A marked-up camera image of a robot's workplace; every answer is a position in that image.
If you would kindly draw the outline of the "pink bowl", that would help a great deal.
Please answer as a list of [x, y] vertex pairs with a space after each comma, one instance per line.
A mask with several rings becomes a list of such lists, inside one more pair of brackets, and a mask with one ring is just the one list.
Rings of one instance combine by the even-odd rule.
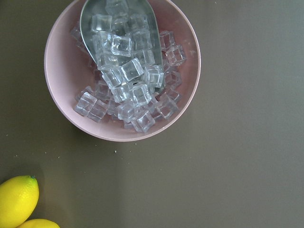
[[133, 142], [152, 137], [174, 124], [191, 103], [200, 79], [201, 54], [196, 33], [185, 14], [170, 0], [151, 0], [158, 28], [174, 32], [182, 45], [186, 62], [179, 68], [182, 84], [178, 87], [181, 100], [178, 110], [168, 120], [157, 121], [146, 133], [124, 129], [119, 121], [105, 117], [96, 123], [74, 111], [76, 95], [94, 82], [88, 56], [76, 47], [70, 30], [79, 20], [85, 2], [75, 0], [60, 14], [46, 43], [44, 70], [49, 92], [62, 114], [79, 130], [91, 136], [114, 142]]

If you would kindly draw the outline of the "clear ice cubes pile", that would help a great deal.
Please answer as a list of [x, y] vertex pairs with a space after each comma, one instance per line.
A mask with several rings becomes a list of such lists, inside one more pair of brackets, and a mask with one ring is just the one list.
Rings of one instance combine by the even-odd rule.
[[76, 97], [76, 113], [95, 122], [106, 115], [147, 132], [177, 110], [180, 95], [166, 86], [164, 35], [146, 0], [88, 0], [79, 35], [99, 80]]

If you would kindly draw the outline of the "metal ice scoop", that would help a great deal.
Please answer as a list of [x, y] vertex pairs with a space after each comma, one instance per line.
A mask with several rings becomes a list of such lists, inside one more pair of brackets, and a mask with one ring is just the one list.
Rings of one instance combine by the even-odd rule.
[[87, 0], [80, 33], [110, 89], [139, 82], [149, 66], [162, 67], [157, 21], [146, 0]]

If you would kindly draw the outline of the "yellow lemon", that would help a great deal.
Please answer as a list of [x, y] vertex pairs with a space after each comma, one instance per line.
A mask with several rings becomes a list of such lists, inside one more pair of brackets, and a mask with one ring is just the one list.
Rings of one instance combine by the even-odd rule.
[[0, 226], [16, 228], [26, 221], [39, 198], [38, 181], [34, 176], [13, 177], [0, 185]]
[[48, 219], [31, 219], [23, 222], [17, 228], [60, 228], [60, 226]]

